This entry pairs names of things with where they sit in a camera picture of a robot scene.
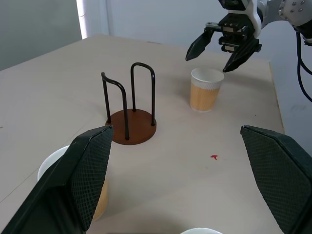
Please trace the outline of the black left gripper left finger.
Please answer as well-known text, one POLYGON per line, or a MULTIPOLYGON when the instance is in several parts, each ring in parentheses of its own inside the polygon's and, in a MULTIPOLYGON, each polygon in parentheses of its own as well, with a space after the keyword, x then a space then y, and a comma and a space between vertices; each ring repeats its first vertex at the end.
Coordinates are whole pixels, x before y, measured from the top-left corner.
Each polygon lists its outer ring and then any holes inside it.
POLYGON ((105 182, 112 138, 108 125, 77 136, 1 234, 85 234, 105 182))

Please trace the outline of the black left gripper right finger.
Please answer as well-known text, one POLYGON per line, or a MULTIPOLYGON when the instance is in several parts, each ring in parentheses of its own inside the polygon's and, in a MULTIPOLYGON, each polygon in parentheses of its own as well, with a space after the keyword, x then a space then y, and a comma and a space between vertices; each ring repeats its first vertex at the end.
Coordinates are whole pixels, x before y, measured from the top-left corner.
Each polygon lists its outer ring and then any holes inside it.
POLYGON ((257 187, 284 234, 312 234, 312 156, 291 137, 242 126, 257 187))

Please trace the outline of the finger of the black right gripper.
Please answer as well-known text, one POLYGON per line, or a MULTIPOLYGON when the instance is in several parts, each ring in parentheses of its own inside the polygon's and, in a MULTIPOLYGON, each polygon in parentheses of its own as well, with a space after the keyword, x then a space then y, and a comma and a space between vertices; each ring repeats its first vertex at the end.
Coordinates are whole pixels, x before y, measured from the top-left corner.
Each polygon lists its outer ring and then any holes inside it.
POLYGON ((206 46, 211 42, 214 31, 204 31, 189 47, 185 60, 190 61, 200 56, 204 52, 206 46))
POLYGON ((259 52, 262 44, 259 39, 252 36, 250 39, 241 42, 241 44, 232 52, 228 62, 223 68, 223 72, 231 72, 237 69, 240 65, 245 63, 255 52, 259 52))

